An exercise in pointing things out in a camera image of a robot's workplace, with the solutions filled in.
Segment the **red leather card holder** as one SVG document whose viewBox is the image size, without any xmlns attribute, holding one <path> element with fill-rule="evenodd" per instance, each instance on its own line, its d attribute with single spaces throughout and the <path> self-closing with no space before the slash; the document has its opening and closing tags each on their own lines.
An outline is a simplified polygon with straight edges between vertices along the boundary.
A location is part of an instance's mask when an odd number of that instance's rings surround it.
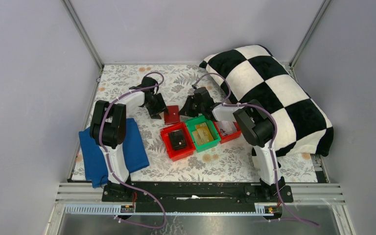
<svg viewBox="0 0 376 235">
<path fill-rule="evenodd" d="M 167 110 L 164 112 L 164 124 L 173 125 L 180 122 L 179 106 L 170 105 L 167 106 Z"/>
</svg>

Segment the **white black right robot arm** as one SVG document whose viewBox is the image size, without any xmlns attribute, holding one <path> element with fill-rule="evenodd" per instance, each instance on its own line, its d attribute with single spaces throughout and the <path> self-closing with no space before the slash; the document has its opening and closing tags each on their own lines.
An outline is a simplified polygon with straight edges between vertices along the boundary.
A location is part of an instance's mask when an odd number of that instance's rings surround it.
<svg viewBox="0 0 376 235">
<path fill-rule="evenodd" d="M 261 195 L 269 202 L 275 201 L 285 186 L 284 178 L 277 172 L 279 165 L 274 150 L 277 125 L 270 113 L 259 101 L 227 104 L 214 102 L 204 87 L 189 95 L 180 115 L 197 117 L 202 114 L 207 120 L 237 123 L 245 140 L 253 146 L 253 163 L 260 169 Z"/>
</svg>

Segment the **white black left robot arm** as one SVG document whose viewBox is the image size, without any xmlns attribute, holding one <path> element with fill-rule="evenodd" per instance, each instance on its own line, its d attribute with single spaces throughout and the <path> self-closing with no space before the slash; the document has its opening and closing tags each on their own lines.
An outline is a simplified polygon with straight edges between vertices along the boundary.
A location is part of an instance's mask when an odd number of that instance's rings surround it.
<svg viewBox="0 0 376 235">
<path fill-rule="evenodd" d="M 113 101 L 98 100 L 90 125 L 90 136 L 105 152 L 108 181 L 117 184 L 113 194 L 120 201 L 127 201 L 132 196 L 131 186 L 125 183 L 130 173 L 125 165 L 123 142 L 127 114 L 137 107 L 145 107 L 152 119 L 159 119 L 160 113 L 167 112 L 158 85 L 144 88 L 139 85 Z"/>
</svg>

